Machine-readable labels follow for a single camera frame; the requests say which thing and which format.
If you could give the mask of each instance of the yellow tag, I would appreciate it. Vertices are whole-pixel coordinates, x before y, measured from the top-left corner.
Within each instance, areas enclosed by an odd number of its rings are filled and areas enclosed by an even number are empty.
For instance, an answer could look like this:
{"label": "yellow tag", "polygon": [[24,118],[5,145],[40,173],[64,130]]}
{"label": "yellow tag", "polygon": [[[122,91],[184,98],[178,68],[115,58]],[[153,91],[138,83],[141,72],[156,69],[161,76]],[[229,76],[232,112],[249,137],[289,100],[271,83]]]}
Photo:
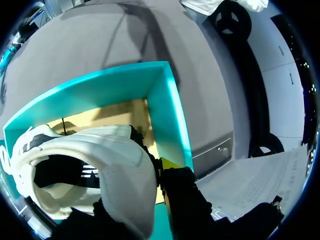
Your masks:
{"label": "yellow tag", "polygon": [[172,161],[169,161],[168,159],[164,158],[164,157],[161,157],[160,158],[162,160],[162,166],[163,166],[163,169],[170,169],[170,168],[174,168],[174,169],[180,169],[180,168],[183,168],[182,166],[172,162]]}

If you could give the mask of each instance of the tire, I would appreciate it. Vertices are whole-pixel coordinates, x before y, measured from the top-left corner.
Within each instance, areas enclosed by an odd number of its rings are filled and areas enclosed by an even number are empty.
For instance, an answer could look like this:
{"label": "tire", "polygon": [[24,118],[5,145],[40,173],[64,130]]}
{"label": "tire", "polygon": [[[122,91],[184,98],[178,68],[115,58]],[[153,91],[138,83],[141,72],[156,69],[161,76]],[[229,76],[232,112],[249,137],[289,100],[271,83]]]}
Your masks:
{"label": "tire", "polygon": [[[264,153],[260,147],[265,147],[270,151]],[[248,157],[257,158],[257,157],[263,157],[263,156],[268,156],[272,154],[282,153],[284,151],[285,151],[284,146],[282,145],[279,138],[277,138],[272,133],[269,133],[264,139],[260,141],[251,139]]]}
{"label": "tire", "polygon": [[247,40],[252,30],[247,10],[234,1],[223,1],[208,19],[226,40]]}

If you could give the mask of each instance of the shoe insole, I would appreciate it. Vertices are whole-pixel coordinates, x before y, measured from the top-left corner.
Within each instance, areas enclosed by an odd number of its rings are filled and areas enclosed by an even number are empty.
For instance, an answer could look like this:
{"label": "shoe insole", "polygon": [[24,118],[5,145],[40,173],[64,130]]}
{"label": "shoe insole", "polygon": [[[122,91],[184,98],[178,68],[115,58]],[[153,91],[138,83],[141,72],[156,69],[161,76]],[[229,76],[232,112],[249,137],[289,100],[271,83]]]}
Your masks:
{"label": "shoe insole", "polygon": [[33,181],[39,188],[59,183],[100,188],[98,171],[72,156],[50,155],[48,160],[38,163],[35,169]]}

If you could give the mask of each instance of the white sneaker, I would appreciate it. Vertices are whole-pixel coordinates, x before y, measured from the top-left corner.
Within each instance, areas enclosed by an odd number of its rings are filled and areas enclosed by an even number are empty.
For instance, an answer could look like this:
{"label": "white sneaker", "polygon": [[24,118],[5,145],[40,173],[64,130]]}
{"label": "white sneaker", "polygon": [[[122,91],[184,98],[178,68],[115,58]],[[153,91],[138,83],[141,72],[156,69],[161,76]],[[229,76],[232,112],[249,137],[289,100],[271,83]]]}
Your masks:
{"label": "white sneaker", "polygon": [[[147,239],[154,225],[156,174],[148,154],[130,139],[131,134],[129,125],[95,127],[68,136],[55,133],[47,125],[29,129],[16,141],[10,159],[17,190],[24,197],[30,196],[53,219],[67,218],[71,207],[92,213],[92,204],[101,197],[115,221],[124,223],[140,239]],[[35,184],[37,167],[39,171],[45,169],[39,166],[51,164],[59,169],[53,165],[54,161],[61,164],[59,156],[65,162],[85,162],[89,171],[80,173],[81,178],[95,179],[97,174],[100,189],[66,183],[48,187]],[[50,168],[47,172],[59,175]]]}

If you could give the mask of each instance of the white paper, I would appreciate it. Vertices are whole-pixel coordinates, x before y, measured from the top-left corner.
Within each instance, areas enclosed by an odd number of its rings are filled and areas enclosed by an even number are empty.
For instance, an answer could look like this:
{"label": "white paper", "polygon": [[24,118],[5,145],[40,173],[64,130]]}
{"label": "white paper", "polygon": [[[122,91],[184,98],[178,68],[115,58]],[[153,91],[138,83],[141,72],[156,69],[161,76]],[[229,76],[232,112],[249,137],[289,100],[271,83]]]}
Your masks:
{"label": "white paper", "polygon": [[239,218],[260,203],[282,198],[282,213],[298,201],[306,180],[307,146],[270,156],[231,160],[197,182],[212,206]]}

